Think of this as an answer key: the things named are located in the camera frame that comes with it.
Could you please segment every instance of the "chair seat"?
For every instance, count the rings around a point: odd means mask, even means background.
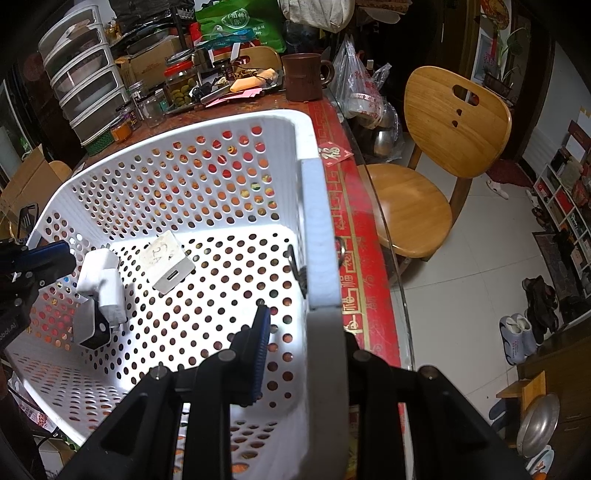
[[[452,209],[445,195],[420,173],[392,164],[367,166],[397,254],[430,257],[452,229]],[[374,216],[379,241],[388,245],[380,212]]]

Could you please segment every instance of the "bag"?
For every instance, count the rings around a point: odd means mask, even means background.
[[[353,39],[347,35],[333,61],[335,78],[330,82],[343,115],[358,116],[368,121],[367,128],[378,125],[384,114],[384,103],[374,81],[355,53]]]
[[[296,24],[337,33],[344,29],[355,10],[355,0],[280,0],[286,19]]]
[[[283,15],[277,0],[222,0],[195,12],[204,40],[222,37],[251,28],[261,45],[282,53],[285,42],[281,36]]]

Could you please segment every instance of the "cloth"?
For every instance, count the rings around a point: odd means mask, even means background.
[[[283,15],[293,23],[337,33],[353,16],[355,0],[280,0]]]

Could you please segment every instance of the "black shoe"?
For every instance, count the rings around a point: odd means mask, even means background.
[[[531,323],[531,331],[534,334],[534,339],[537,345],[541,345],[544,343],[544,335],[546,333],[547,328],[545,326],[540,325],[538,320],[535,318],[533,314],[533,309],[527,309],[525,312],[525,318]]]
[[[558,329],[558,317],[553,309],[556,296],[551,297],[550,295],[554,293],[554,289],[546,285],[541,275],[537,278],[525,278],[521,282],[521,286],[525,290],[528,311],[531,316],[531,319],[528,317],[528,320],[531,323],[536,320],[544,332],[548,328],[555,332]]]

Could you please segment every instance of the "brown mug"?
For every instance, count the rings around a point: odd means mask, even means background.
[[[284,55],[283,71],[286,97],[290,102],[308,102],[322,98],[322,87],[335,76],[335,68],[328,60],[321,60],[317,53]],[[322,67],[328,69],[324,80],[320,78]]]

